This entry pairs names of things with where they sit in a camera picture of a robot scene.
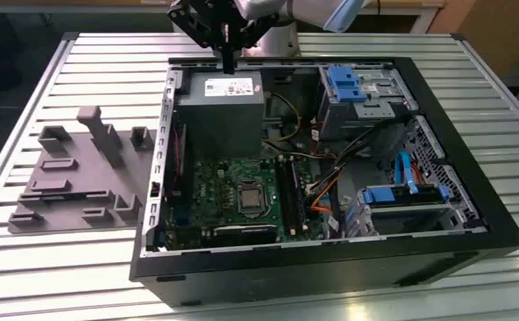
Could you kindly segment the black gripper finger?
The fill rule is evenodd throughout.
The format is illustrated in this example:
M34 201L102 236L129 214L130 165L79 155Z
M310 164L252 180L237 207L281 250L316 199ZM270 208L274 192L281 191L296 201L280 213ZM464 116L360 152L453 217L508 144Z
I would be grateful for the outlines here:
M201 48L210 48L229 73L229 45L224 37L225 1L173 1L167 18Z
M278 21L277 1L232 1L228 22L228 74L242 48L249 49Z

